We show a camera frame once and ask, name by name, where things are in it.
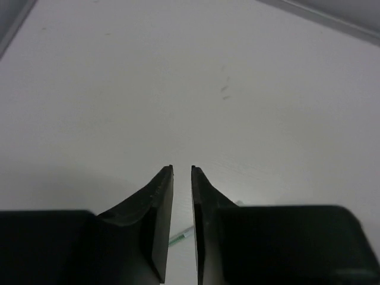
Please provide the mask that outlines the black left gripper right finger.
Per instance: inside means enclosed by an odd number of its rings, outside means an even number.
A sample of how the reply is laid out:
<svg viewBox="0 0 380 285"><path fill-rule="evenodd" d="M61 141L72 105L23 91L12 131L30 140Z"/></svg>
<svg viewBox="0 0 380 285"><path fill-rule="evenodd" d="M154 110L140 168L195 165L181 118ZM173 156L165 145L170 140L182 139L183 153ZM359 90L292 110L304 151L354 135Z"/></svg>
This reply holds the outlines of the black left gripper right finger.
<svg viewBox="0 0 380 285"><path fill-rule="evenodd" d="M238 205L217 190L200 167L191 168L198 284L224 284L219 210Z"/></svg>

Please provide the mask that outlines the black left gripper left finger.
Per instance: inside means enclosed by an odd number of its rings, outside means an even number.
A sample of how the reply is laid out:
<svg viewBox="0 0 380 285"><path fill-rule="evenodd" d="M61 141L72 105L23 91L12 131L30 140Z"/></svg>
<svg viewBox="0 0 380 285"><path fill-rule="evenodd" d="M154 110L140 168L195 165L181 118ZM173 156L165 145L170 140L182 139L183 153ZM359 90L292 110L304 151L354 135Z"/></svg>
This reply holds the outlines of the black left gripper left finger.
<svg viewBox="0 0 380 285"><path fill-rule="evenodd" d="M98 215L99 283L164 283L173 204L173 166Z"/></svg>

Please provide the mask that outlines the green thin pen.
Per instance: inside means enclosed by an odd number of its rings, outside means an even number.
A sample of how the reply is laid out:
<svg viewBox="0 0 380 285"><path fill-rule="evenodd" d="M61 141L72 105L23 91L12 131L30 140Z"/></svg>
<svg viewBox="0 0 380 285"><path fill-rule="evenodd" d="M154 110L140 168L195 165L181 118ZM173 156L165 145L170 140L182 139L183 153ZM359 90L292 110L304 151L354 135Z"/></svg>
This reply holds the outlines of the green thin pen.
<svg viewBox="0 0 380 285"><path fill-rule="evenodd" d="M173 246L179 242L182 242L183 240L187 239L188 237L192 236L194 234L194 227L191 226L180 233L175 234L174 236L169 238L169 246Z"/></svg>

